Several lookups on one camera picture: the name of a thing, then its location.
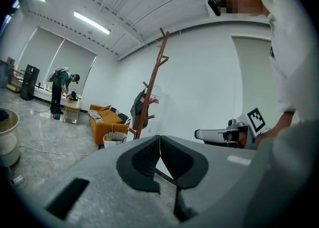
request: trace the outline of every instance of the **floor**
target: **floor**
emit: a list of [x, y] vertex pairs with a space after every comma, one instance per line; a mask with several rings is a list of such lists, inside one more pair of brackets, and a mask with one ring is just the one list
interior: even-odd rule
[[[47, 152], [69, 155], [43, 153], [20, 147], [20, 159], [7, 170], [9, 178], [22, 175], [27, 178], [24, 193], [33, 197], [45, 183], [50, 183], [56, 176], [80, 161], [85, 155], [98, 151], [93, 142], [93, 135], [86, 113], [80, 113], [79, 125], [76, 114], [70, 113], [62, 123], [53, 119], [50, 104], [38, 100], [25, 101], [7, 89], [0, 89], [0, 106], [16, 112], [20, 122], [16, 133], [20, 146]], [[173, 210], [175, 186], [155, 174], [155, 181], [160, 183], [161, 198]]]

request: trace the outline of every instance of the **sleeve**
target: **sleeve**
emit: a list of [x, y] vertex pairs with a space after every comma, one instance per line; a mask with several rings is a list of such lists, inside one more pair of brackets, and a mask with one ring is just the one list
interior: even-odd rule
[[269, 56], [270, 63], [273, 69], [273, 77], [276, 85], [276, 92], [278, 98], [279, 111], [284, 113], [288, 111], [295, 111], [295, 107], [290, 101], [289, 95], [287, 94], [287, 89], [285, 87], [285, 81], [287, 77], [280, 69], [277, 61]]
[[67, 80], [68, 80], [68, 74], [66, 72], [63, 72], [63, 76], [61, 79], [61, 85], [64, 86]]

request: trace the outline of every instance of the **green shirt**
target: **green shirt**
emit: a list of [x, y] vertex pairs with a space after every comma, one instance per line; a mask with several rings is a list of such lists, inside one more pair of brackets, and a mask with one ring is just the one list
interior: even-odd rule
[[69, 74], [67, 72], [62, 72], [54, 78], [54, 83], [62, 90], [61, 85], [68, 87], [71, 82]]

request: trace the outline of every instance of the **orange sofa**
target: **orange sofa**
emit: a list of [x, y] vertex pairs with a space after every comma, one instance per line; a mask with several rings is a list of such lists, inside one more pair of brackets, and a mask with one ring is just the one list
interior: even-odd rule
[[103, 136], [106, 133], [113, 131], [127, 133], [129, 124], [121, 124], [123, 121], [114, 112], [108, 110], [109, 107], [101, 107], [97, 105], [90, 105], [91, 110], [98, 111], [103, 119], [103, 122], [95, 123], [94, 119], [90, 117], [90, 125], [94, 136], [94, 142], [97, 145], [103, 145]]

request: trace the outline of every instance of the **white ceiling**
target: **white ceiling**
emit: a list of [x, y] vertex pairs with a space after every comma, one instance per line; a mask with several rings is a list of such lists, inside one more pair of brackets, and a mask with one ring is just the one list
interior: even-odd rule
[[[95, 41], [106, 50], [126, 57], [136, 49], [161, 37], [164, 31], [175, 32], [195, 25], [233, 20], [216, 17], [207, 9], [207, 0], [26, 0], [31, 17], [50, 20]], [[109, 35], [73, 16], [74, 11], [111, 30]], [[262, 17], [249, 21], [266, 23]]]

